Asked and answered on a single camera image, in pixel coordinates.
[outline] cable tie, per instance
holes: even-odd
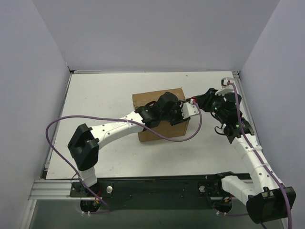
[[[264,163],[264,164],[260,164],[259,166],[257,166],[255,169],[260,168],[260,167],[264,167],[264,166],[268,166],[269,163]]]
[[[250,148],[250,149],[247,149],[247,152],[252,152],[252,151],[255,151],[255,150],[262,150],[263,148],[261,146],[257,146],[257,147],[253,147],[253,148]]]
[[[124,119],[126,119],[126,122],[127,122],[127,124],[128,124],[128,127],[130,127],[130,122],[129,122],[129,120],[128,120],[127,118],[125,118],[125,117],[124,117]]]

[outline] white table surface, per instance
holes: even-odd
[[[104,73],[74,74],[71,77],[62,116],[92,115],[121,118],[133,110],[132,94],[182,87],[185,97],[204,94],[210,87],[221,88],[220,80],[231,72],[189,73]],[[67,148],[78,125],[101,125],[89,119],[62,120],[55,147],[75,165]],[[186,132],[197,129],[199,117],[192,117]],[[196,137],[181,143],[156,140],[140,143],[137,134],[116,140],[99,153],[97,177],[144,177],[208,175],[232,171],[247,173],[237,151],[225,136],[217,135],[219,122],[203,113],[203,124]],[[52,153],[47,179],[71,178],[74,171]]]

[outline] screw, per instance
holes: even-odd
[[[199,191],[200,191],[200,192],[204,192],[204,189],[205,189],[205,186],[203,186],[203,185],[201,185],[201,186],[199,187]]]
[[[106,192],[107,192],[107,193],[112,193],[112,190],[113,190],[113,188],[112,188],[111,186],[108,186],[108,187],[106,188]]]

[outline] gray wall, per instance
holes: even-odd
[[[72,70],[241,70],[279,0],[34,0]]]
[[[0,228],[19,227],[68,68],[31,0],[0,3]]]
[[[295,229],[305,225],[304,11],[304,0],[281,0],[241,71],[266,158],[296,190]]]

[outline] cardboard box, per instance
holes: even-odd
[[[159,97],[163,95],[165,92],[171,92],[174,95],[176,95],[179,100],[185,100],[183,90],[181,88],[176,88],[176,89],[169,89],[169,90],[156,91],[156,92],[133,94],[132,95],[133,107],[136,109],[139,106],[146,105],[151,101],[157,101]],[[153,128],[153,130],[165,137],[179,137],[185,135],[188,124],[189,122],[186,121],[171,126],[169,122],[161,122],[157,127]],[[160,137],[154,135],[150,131],[140,132],[138,133],[138,135],[140,142],[147,142],[147,141],[160,139]]]

